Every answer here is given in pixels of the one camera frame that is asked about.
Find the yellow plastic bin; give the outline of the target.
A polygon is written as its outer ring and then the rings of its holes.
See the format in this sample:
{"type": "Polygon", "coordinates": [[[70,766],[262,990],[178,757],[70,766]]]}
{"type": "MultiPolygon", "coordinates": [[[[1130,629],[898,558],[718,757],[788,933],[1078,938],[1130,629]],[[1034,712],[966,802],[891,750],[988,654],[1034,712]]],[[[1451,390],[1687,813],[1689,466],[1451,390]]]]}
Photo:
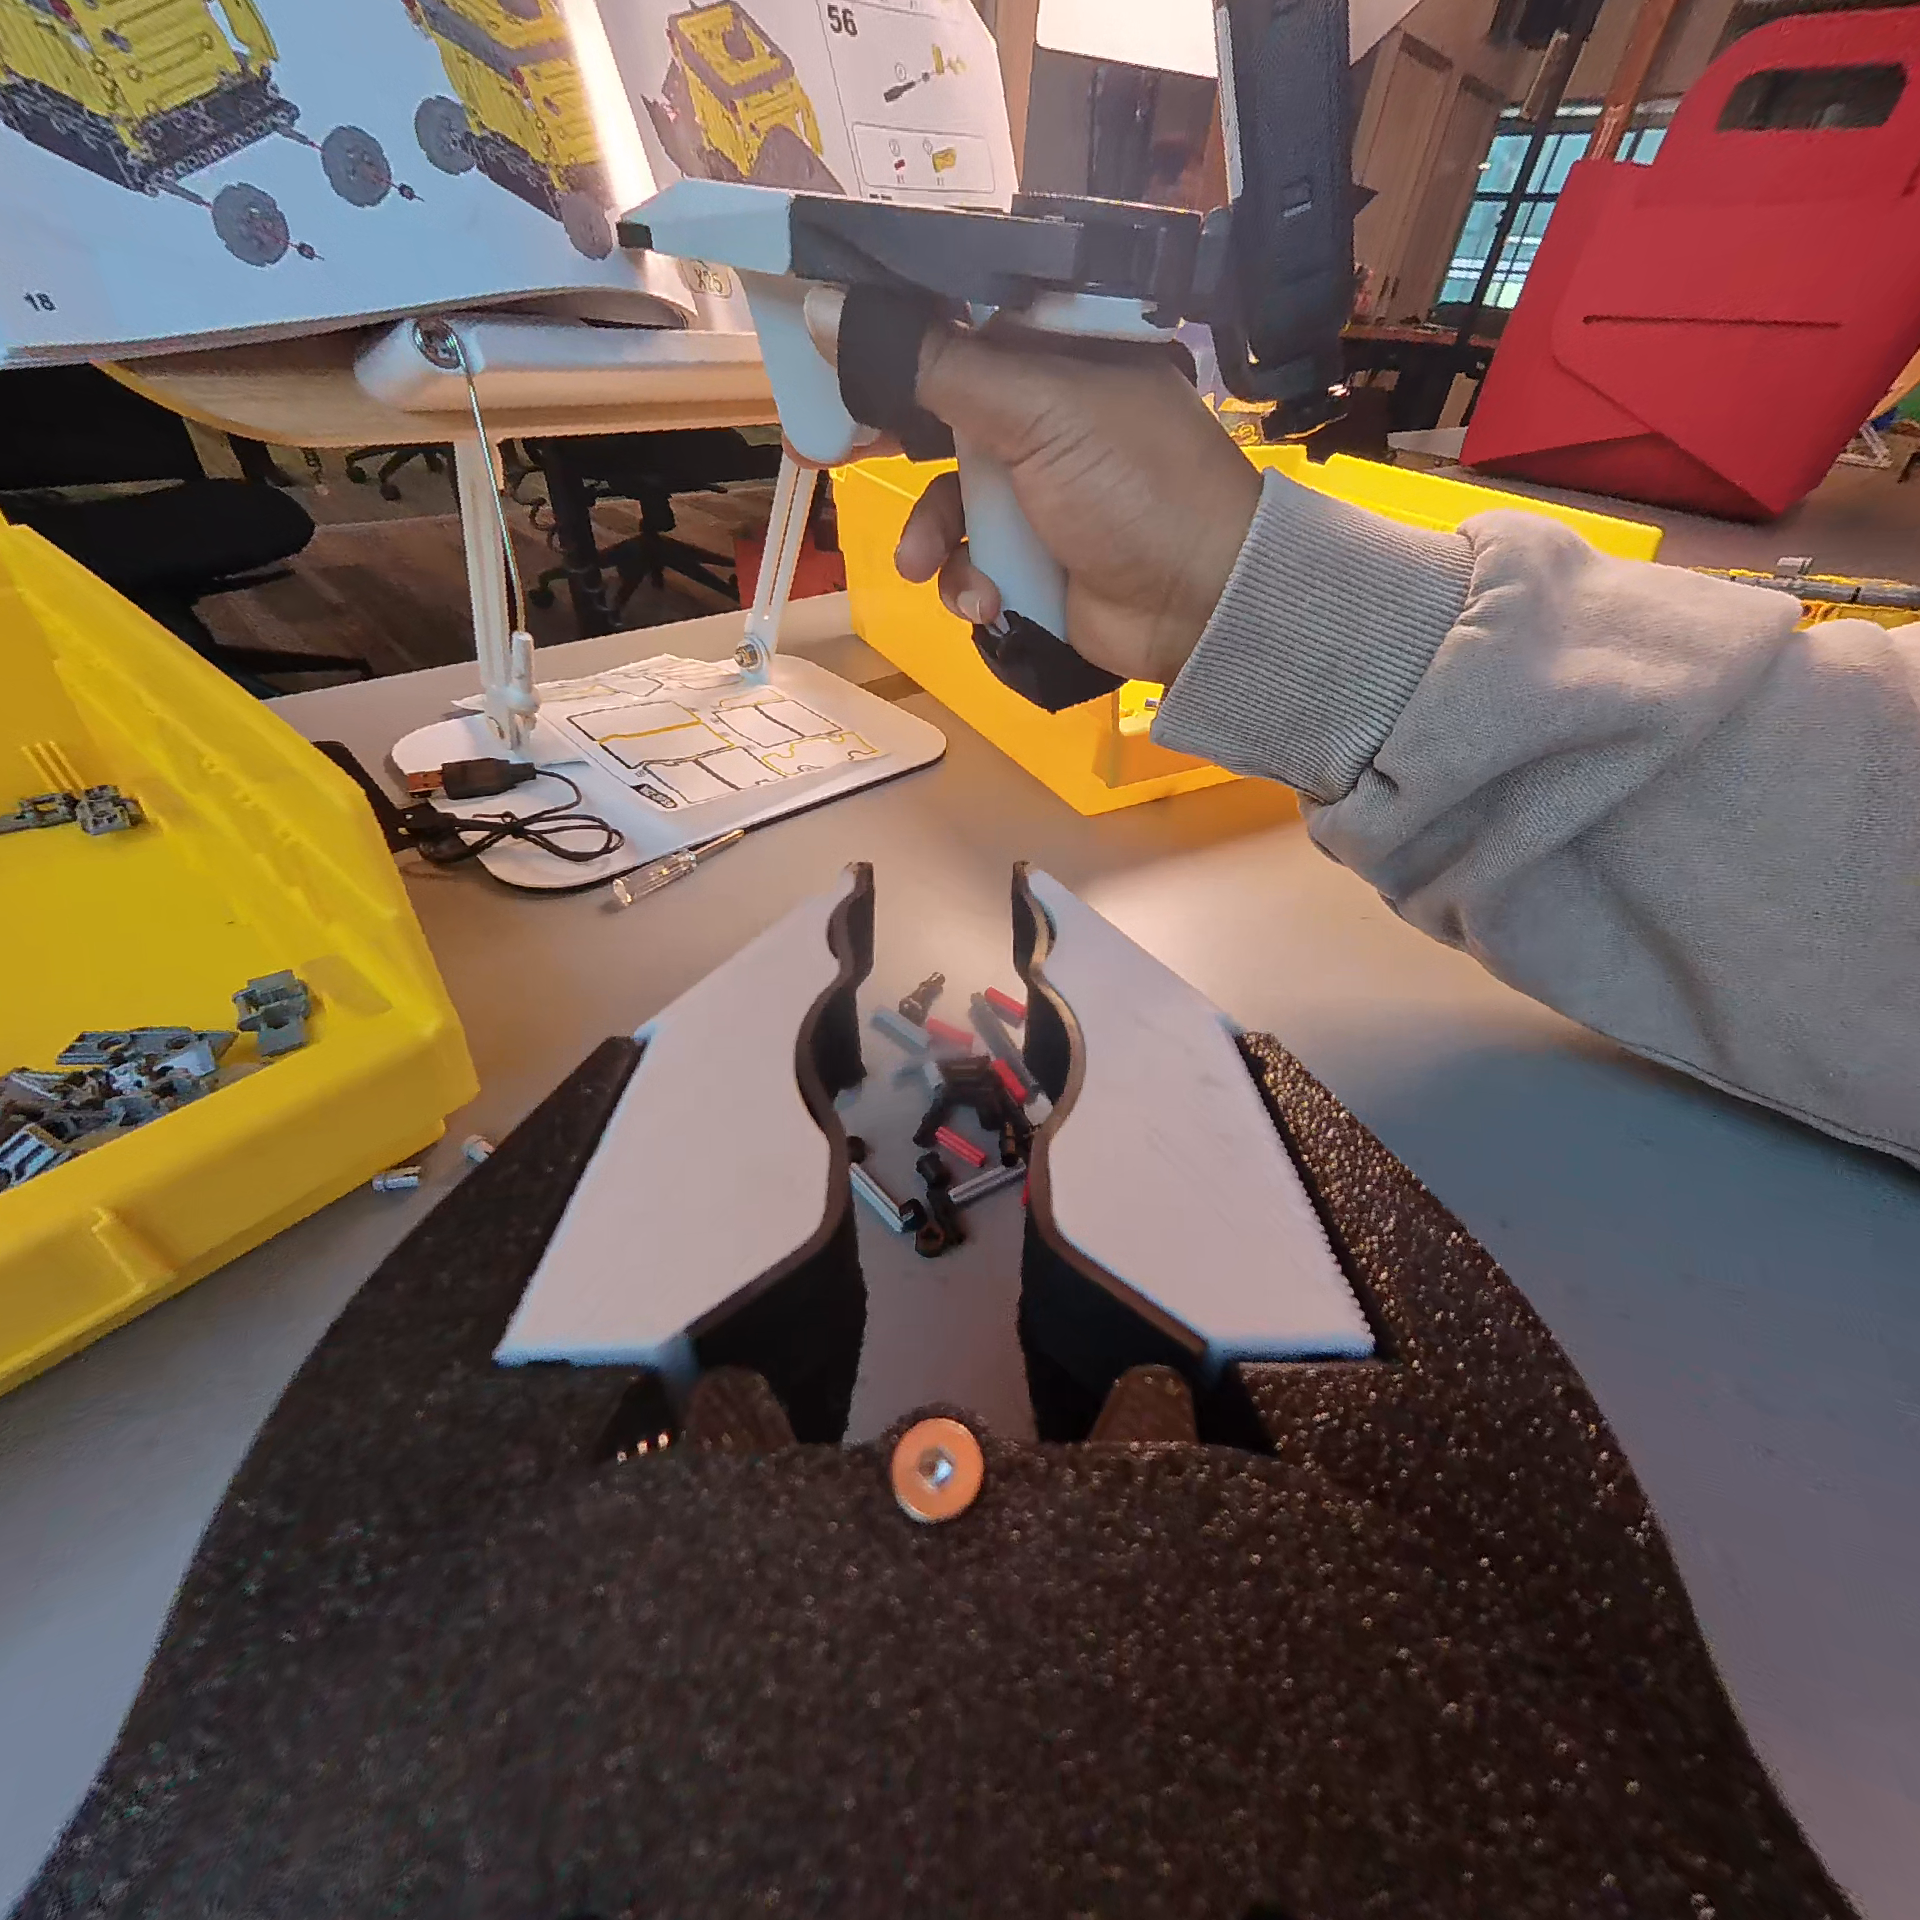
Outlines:
{"type": "Polygon", "coordinates": [[[442,1140],[477,1074],[359,785],[36,532],[2,532],[5,808],[109,783],[129,830],[5,836],[5,1066],[85,1029],[234,1029],[295,973],[309,1042],[2,1199],[5,1388],[442,1140]]]}

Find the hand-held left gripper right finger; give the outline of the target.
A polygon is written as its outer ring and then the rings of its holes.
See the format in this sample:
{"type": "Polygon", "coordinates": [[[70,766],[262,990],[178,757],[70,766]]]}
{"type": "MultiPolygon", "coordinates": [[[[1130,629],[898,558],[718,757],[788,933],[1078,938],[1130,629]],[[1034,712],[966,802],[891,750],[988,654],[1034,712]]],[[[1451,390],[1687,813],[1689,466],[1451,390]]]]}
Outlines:
{"type": "Polygon", "coordinates": [[[1250,1369],[1375,1358],[1234,1020],[1063,881],[1013,877],[1023,1065],[1047,1095],[1026,1173],[1017,1334],[1043,1440],[1091,1438],[1158,1367],[1198,1434],[1262,1444],[1250,1369]]]}

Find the pile of grey track links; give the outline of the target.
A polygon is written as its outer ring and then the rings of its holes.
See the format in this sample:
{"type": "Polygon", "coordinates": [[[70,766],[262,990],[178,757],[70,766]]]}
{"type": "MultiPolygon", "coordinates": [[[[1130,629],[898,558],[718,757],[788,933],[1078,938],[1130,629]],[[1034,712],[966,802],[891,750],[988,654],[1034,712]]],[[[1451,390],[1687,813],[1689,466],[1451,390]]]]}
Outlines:
{"type": "MultiPolygon", "coordinates": [[[[60,1029],[60,992],[81,980],[85,938],[46,902],[5,908],[5,1048],[60,1029]]],[[[317,990],[297,970],[249,978],[234,1022],[85,1026],[51,1063],[5,1061],[2,1190],[129,1137],[313,1039],[317,990]]]]}

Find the black office chair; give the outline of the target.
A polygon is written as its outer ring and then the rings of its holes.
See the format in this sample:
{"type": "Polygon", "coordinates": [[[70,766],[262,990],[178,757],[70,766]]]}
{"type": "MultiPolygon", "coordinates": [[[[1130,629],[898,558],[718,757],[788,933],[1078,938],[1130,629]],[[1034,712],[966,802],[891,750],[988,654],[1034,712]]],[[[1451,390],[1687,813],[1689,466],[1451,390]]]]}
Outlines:
{"type": "Polygon", "coordinates": [[[602,433],[529,439],[524,442],[546,479],[546,505],[559,564],[539,573],[524,592],[529,607],[554,604],[554,588],[567,584],[580,637],[612,633],[641,584],[663,588],[665,573],[718,592],[739,604],[734,583],[714,570],[702,548],[676,540],[671,496],[723,488],[734,481],[774,479],[779,441],[755,442],[734,426],[682,426],[652,433],[602,433]],[[593,527],[593,503],[602,496],[641,505],[637,535],[602,548],[593,527]]]}
{"type": "Polygon", "coordinates": [[[279,676],[367,680],[362,656],[226,644],[198,600],[279,580],[317,526],[286,490],[213,478],[185,420],[93,366],[2,373],[5,516],[158,620],[259,698],[279,676]]]}

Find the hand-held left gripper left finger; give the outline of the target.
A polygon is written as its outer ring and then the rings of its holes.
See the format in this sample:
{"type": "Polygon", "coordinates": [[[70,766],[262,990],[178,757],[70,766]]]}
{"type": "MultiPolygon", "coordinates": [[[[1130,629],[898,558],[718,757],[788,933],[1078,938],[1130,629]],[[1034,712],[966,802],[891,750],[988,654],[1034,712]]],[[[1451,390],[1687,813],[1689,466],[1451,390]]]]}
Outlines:
{"type": "Polygon", "coordinates": [[[734,1365],[798,1440],[844,1440],[868,1293],[835,1103],[867,1074],[873,908],[873,865],[849,864],[636,1032],[498,1365],[637,1367],[679,1401],[734,1365]]]}

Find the person's right hand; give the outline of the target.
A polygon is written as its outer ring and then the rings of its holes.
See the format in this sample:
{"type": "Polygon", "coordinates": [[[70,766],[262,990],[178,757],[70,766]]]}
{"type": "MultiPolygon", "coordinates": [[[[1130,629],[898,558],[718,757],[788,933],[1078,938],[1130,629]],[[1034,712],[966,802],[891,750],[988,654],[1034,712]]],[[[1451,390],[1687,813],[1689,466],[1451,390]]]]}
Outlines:
{"type": "Polygon", "coordinates": [[[1006,464],[1065,575],[1065,639],[1130,680],[1171,685],[1201,641],[1262,497],[1262,473],[1171,344],[1077,342],[939,325],[916,397],[1006,464]]]}

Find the person's right forearm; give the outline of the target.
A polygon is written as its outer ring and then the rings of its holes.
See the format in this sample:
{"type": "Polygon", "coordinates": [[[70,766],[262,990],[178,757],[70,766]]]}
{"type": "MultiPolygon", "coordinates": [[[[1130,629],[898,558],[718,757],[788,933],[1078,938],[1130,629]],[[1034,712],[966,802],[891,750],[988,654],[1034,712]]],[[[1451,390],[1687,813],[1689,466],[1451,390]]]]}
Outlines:
{"type": "Polygon", "coordinates": [[[1916,625],[1269,473],[1158,705],[1436,941],[1653,1063],[1917,1158],[1916,625]]]}

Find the white book stand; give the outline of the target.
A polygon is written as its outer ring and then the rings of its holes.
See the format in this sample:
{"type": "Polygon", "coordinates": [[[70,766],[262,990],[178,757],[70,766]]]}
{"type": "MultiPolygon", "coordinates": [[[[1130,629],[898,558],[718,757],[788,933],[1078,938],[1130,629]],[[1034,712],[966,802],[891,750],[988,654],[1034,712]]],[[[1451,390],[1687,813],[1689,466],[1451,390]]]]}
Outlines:
{"type": "MultiPolygon", "coordinates": [[[[506,794],[451,802],[462,821],[490,830],[498,818],[585,813],[615,833],[611,852],[598,833],[571,833],[567,858],[519,836],[477,856],[487,873],[537,895],[575,895],[607,886],[637,864],[690,848],[734,828],[766,828],[833,800],[850,798],[937,764],[943,734],[878,692],[835,676],[782,637],[799,633],[817,604],[788,605],[788,584],[805,532],[811,473],[785,464],[774,485],[771,552],[747,615],[723,621],[711,662],[749,682],[807,697],[865,734],[878,759],[782,778],[703,807],[661,812],[637,791],[585,760],[539,760],[537,685],[563,680],[556,665],[537,665],[524,631],[524,590],[514,570],[510,522],[498,490],[506,441],[598,437],[625,426],[769,425],[773,388],[747,332],[622,329],[580,319],[458,316],[378,327],[367,336],[331,332],[279,342],[206,351],[167,351],[108,370],[188,417],[249,441],[301,447],[347,447],[359,439],[409,445],[447,442],[460,497],[471,641],[477,690],[454,701],[451,717],[403,735],[390,746],[405,774],[446,760],[502,757],[535,768],[535,782],[506,794]]],[[[690,629],[663,637],[645,631],[612,637],[612,665],[636,665],[689,644],[690,629]]]]}

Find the grey desk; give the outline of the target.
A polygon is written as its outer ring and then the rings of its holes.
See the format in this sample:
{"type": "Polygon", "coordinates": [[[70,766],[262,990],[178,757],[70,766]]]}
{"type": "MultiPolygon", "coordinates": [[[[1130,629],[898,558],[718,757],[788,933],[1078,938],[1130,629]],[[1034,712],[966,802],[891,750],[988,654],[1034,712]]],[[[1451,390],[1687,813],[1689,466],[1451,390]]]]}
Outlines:
{"type": "Polygon", "coordinates": [[[1532,1298],[1655,1501],[1747,1733],[1835,1879],[1916,1916],[1916,1175],[1621,1054],[1396,919],[1289,791],[1086,818],[828,615],[798,654],[943,732],[636,908],[395,865],[477,1069],[423,1185],[354,1188],[5,1397],[5,1906],[129,1711],[257,1429],[351,1290],[593,1045],[852,858],[890,1001],[1013,990],[1030,858],[1278,1036],[1532,1298]]]}

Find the yellow divided parts bin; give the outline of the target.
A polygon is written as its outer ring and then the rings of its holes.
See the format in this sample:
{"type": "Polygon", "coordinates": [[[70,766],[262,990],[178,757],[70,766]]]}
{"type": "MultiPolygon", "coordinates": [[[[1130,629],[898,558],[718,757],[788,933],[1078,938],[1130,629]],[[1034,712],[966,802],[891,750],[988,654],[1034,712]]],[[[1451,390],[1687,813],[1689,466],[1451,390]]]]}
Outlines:
{"type": "MultiPolygon", "coordinates": [[[[1317,464],[1301,442],[1247,447],[1247,456],[1307,488],[1430,532],[1454,532],[1484,512],[1525,512],[1561,521],[1598,550],[1625,560],[1651,562],[1663,541],[1663,532],[1644,519],[1573,509],[1345,452],[1317,464]]],[[[879,456],[830,473],[855,636],[1078,813],[1230,782],[1231,772],[1153,738],[1156,682],[1130,680],[1097,701],[1043,710],[994,679],[975,654],[970,623],[946,609],[932,583],[898,573],[897,541],[906,519],[923,487],[950,468],[950,462],[879,456]]]]}

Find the toy instruction booklet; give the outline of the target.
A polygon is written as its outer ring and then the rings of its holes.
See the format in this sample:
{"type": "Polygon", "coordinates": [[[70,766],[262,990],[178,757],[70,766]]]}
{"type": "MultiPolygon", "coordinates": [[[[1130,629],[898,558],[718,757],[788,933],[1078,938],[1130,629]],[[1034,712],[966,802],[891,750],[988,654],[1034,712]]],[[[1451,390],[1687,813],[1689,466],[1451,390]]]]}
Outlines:
{"type": "Polygon", "coordinates": [[[749,329],[618,242],[686,176],[1007,207],[975,5],[5,2],[5,362],[556,302],[749,329]]]}

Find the red fabric object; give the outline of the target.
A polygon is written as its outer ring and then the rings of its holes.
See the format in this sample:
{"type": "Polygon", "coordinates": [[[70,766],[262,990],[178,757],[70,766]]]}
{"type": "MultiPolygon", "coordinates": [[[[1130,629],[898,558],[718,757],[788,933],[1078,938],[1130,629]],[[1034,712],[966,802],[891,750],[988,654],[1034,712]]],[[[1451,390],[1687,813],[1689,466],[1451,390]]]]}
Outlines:
{"type": "Polygon", "coordinates": [[[1573,166],[1460,460],[1771,521],[1916,334],[1917,10],[1787,16],[1711,62],[1653,162],[1573,166]]]}

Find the sticker sheet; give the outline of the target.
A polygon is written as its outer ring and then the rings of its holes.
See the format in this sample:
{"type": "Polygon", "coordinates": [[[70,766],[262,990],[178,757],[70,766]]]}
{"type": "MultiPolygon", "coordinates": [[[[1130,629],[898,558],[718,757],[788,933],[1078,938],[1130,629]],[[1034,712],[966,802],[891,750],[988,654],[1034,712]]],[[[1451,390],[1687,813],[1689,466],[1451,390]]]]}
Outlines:
{"type": "Polygon", "coordinates": [[[879,757],[811,698],[723,662],[653,656],[535,695],[539,760],[585,760],[661,812],[879,757]]]}

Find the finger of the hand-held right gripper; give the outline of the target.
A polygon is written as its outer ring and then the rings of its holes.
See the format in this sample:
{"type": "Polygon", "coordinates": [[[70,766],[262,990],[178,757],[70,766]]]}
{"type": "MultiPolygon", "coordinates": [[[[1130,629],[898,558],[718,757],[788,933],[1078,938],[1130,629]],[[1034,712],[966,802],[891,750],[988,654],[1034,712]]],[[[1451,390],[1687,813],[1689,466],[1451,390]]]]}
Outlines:
{"type": "Polygon", "coordinates": [[[675,180],[619,215],[618,242],[628,252],[795,279],[791,213],[798,196],[791,188],[675,180]]]}

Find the pile of small toy pins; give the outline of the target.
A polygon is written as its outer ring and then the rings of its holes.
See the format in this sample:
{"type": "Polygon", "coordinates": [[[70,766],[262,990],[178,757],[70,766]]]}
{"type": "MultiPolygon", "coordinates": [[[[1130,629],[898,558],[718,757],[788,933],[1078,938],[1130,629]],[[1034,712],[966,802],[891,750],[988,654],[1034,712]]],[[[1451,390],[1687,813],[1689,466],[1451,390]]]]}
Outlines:
{"type": "Polygon", "coordinates": [[[997,1202],[1026,1202],[1049,1098],[1023,1016],[1021,992],[962,992],[939,968],[861,1016],[868,1074],[838,1097],[852,1194],[922,1258],[965,1247],[997,1202]]]}

